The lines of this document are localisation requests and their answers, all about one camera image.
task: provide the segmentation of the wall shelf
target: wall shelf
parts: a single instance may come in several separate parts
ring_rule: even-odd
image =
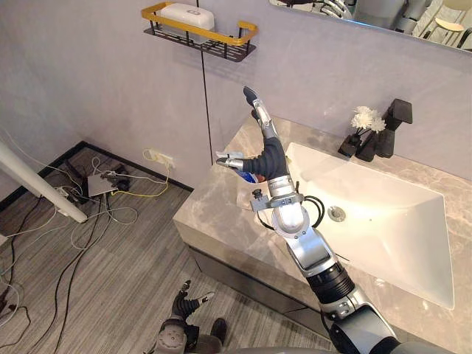
[[[144,31],[145,33],[234,62],[242,61],[242,59],[256,49],[256,46],[251,44],[251,39],[258,33],[258,28],[255,24],[239,21],[237,23],[239,26],[239,34],[237,38],[234,38],[231,35],[222,35],[157,15],[158,11],[170,4],[172,4],[172,2],[162,2],[141,11],[142,17],[150,22],[150,28],[146,29]],[[184,31],[185,37],[164,31],[162,28],[163,25]],[[202,44],[196,43],[190,38],[190,33],[208,38],[208,40]]]

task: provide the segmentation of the sink drain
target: sink drain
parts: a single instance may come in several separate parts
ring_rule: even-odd
[[[336,223],[341,223],[346,218],[346,213],[339,206],[330,206],[327,208],[327,216]]]

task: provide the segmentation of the mirror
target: mirror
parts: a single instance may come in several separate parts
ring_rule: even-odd
[[[269,0],[472,52],[472,0]]]

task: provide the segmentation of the gray carpet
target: gray carpet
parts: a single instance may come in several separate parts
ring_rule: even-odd
[[[71,162],[80,172],[91,173],[92,156],[100,157],[101,168],[117,165],[117,162],[89,149],[82,150]],[[130,167],[129,172],[146,176]],[[54,186],[71,185],[67,178],[56,172],[46,180]],[[131,191],[151,194],[160,188],[146,180],[135,180]],[[133,207],[139,211],[139,218],[130,226],[111,223],[100,242],[83,258],[75,274],[69,317],[58,353],[142,353],[153,343],[161,323],[170,314],[176,291],[187,279],[192,280],[190,296],[216,292],[208,305],[189,318],[189,323],[200,326],[201,333],[208,333],[217,317],[225,318],[229,324],[225,350],[275,346],[332,350],[328,340],[198,270],[172,222],[172,216],[189,194],[170,185],[158,198],[130,195],[110,198],[112,208]],[[27,193],[0,213],[0,233],[13,233],[35,201],[35,197]],[[97,212],[98,205],[89,202],[80,208],[91,215]],[[42,225],[53,212],[53,206],[42,200],[24,229]],[[116,212],[114,216],[130,220],[133,215],[126,211]],[[106,215],[99,219],[94,237],[100,235],[107,220]],[[85,243],[93,221],[78,227],[74,237],[77,243]],[[43,229],[19,235],[15,242],[16,254],[22,253],[42,232],[66,222],[65,217],[57,215]],[[54,314],[55,283],[62,269],[79,252],[70,243],[70,234],[75,226],[76,223],[71,222],[65,229],[43,236],[25,251],[16,264],[14,284],[21,292],[21,304],[29,308],[32,324],[19,344],[0,349],[0,353],[28,353],[49,325]],[[7,242],[1,248],[2,269],[10,264],[9,244]],[[58,318],[49,335],[31,353],[54,352],[71,272],[72,267],[66,272],[59,290]],[[10,304],[15,303],[15,294],[10,292],[7,299]],[[0,345],[15,341],[26,325],[25,313],[20,310],[10,322],[0,327]]]

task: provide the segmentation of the marble countertop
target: marble countertop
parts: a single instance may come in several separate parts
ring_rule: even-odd
[[[288,120],[274,121],[285,149],[290,142],[297,142],[337,156],[341,138]],[[262,148],[260,129],[249,117],[226,150],[253,156]],[[399,156],[375,157],[369,163],[355,158],[351,161],[444,195],[455,308],[442,308],[347,265],[351,278],[392,325],[455,353],[472,353],[472,183]],[[288,254],[285,241],[256,222],[252,211],[237,206],[239,180],[242,181],[231,170],[216,164],[211,167],[206,180],[174,217],[176,224],[199,232],[197,238],[184,241],[319,308]]]

